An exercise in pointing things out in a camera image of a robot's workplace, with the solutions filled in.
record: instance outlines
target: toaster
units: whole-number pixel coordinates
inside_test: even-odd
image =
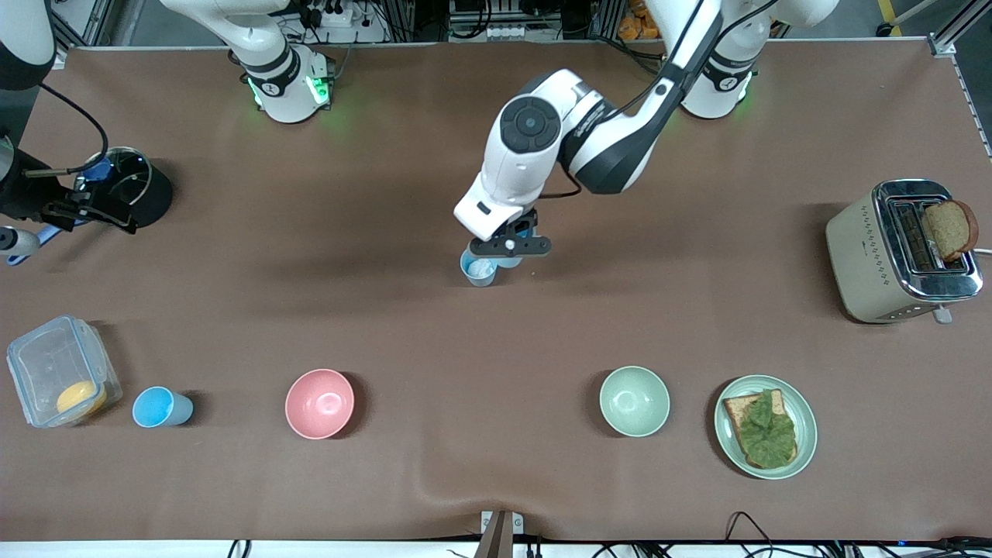
[[[830,220],[830,263],[851,316],[889,324],[932,313],[947,324],[948,306],[978,294],[982,273],[974,254],[941,260],[923,227],[924,210],[950,199],[936,182],[894,180]]]

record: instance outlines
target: brown table surface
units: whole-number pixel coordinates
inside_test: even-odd
[[[678,113],[623,196],[541,203],[551,256],[471,288],[451,209],[503,103],[559,67],[615,101],[648,79],[598,45],[356,50],[333,109],[287,126],[222,52],[72,53],[49,83],[159,159],[177,199],[135,236],[87,225],[0,270],[2,346],[73,314],[125,392],[85,426],[36,430],[0,374],[0,537],[436,537],[492,508],[572,539],[721,538],[736,509],[776,538],[988,534],[992,300],[949,327],[854,324],[823,238],[902,177],[992,222],[951,61],[923,42],[771,44],[733,115]],[[41,96],[27,151],[65,165],[95,145]],[[556,171],[548,191],[568,188]],[[629,363],[673,399],[646,439],[596,404]],[[345,371],[360,405],[311,442],[283,403],[317,367]],[[752,373],[815,413],[816,455],[790,480],[744,476],[711,434],[719,390]],[[193,392],[191,426],[135,426],[155,384]]]

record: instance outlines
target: green led light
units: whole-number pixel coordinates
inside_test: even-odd
[[[744,100],[747,96],[747,85],[751,82],[751,77],[754,76],[752,71],[747,72],[747,77],[744,78],[744,83],[741,84],[741,94],[737,96],[737,102]]]
[[[316,101],[317,104],[325,104],[330,99],[330,94],[327,92],[326,79],[313,79],[308,76],[307,87],[310,88],[310,93],[313,95],[313,100]]]
[[[251,87],[251,92],[255,95],[255,104],[262,106],[262,99],[258,96],[258,89],[255,88],[255,83],[250,79],[248,80],[248,86]]]

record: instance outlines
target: blue cup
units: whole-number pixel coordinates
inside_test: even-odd
[[[142,391],[131,408],[134,422],[142,428],[176,426],[189,420],[191,415],[192,401],[161,385]]]
[[[482,262],[475,267],[472,264]],[[477,258],[465,248],[461,252],[461,272],[465,274],[465,279],[476,287],[488,287],[496,279],[496,265],[489,258]]]

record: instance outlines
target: toaster lever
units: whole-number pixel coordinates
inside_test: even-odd
[[[943,304],[938,304],[936,308],[933,309],[933,319],[942,326],[950,324],[950,311]]]

